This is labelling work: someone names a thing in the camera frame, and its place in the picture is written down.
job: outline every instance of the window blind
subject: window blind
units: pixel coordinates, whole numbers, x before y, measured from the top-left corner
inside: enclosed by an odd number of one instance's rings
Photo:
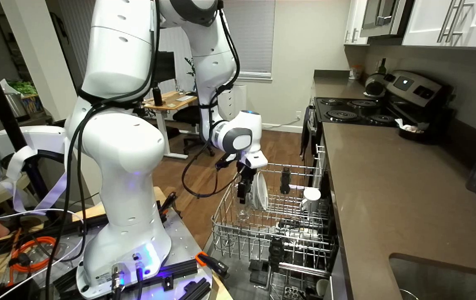
[[[225,1],[225,16],[242,66],[241,77],[271,77],[275,1]],[[84,76],[95,0],[59,0],[59,4],[75,57]],[[184,58],[192,57],[192,53],[184,31],[178,27],[162,29],[159,50],[174,52],[177,82],[181,89],[191,90],[194,80],[187,74],[191,68]],[[163,92],[174,88],[173,80],[160,84]]]

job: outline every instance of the office chair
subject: office chair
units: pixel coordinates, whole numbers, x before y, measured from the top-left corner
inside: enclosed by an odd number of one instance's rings
[[[198,105],[192,105],[192,106],[187,106],[183,108],[182,110],[179,110],[173,115],[173,119],[177,122],[181,123],[188,123],[195,127],[196,125],[199,125],[201,122],[201,116],[199,112],[199,106]],[[183,148],[183,153],[185,155],[188,155],[188,152],[195,146],[200,146],[204,145],[203,140],[201,140],[200,136],[198,135],[195,138],[184,138],[184,148]],[[214,156],[214,150],[210,146],[206,148],[208,150],[210,156]]]

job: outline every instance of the kitchen cabinet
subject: kitchen cabinet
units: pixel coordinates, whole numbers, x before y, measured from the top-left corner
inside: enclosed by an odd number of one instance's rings
[[[344,44],[363,45],[368,42],[368,38],[360,37],[365,10],[366,0],[351,0]]]
[[[403,45],[476,47],[476,0],[416,0]]]

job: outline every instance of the black pole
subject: black pole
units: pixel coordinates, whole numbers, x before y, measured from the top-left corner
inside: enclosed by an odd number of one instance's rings
[[[6,101],[3,89],[0,85],[0,121],[3,124],[4,129],[6,130],[6,134],[8,135],[10,142],[14,146],[14,149],[18,151],[19,149],[27,146],[27,142],[25,141],[25,137],[23,137],[23,133],[21,133],[21,129],[19,128],[19,124],[16,121],[12,110]],[[44,199],[48,193],[47,186],[43,181],[42,175],[38,170],[38,158],[37,157],[30,157],[29,159],[25,160],[25,164],[23,165],[23,171],[27,173],[29,177],[30,184],[33,186],[34,191],[41,199]],[[56,219],[55,213],[47,213],[49,219]]]

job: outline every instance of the dishwasher rack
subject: dishwasher rack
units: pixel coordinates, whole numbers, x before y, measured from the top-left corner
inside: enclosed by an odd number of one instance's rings
[[[284,168],[290,170],[290,192],[280,192]],[[283,260],[279,270],[270,268],[268,286],[272,299],[301,299],[289,291],[314,287],[321,278],[328,278],[337,251],[336,227],[331,201],[321,199],[316,212],[302,211],[304,188],[316,177],[316,168],[269,163],[258,170],[266,180],[268,207],[266,211],[240,204],[238,179],[231,184],[217,211],[212,216],[213,250],[225,258],[268,260],[272,239],[282,239]]]

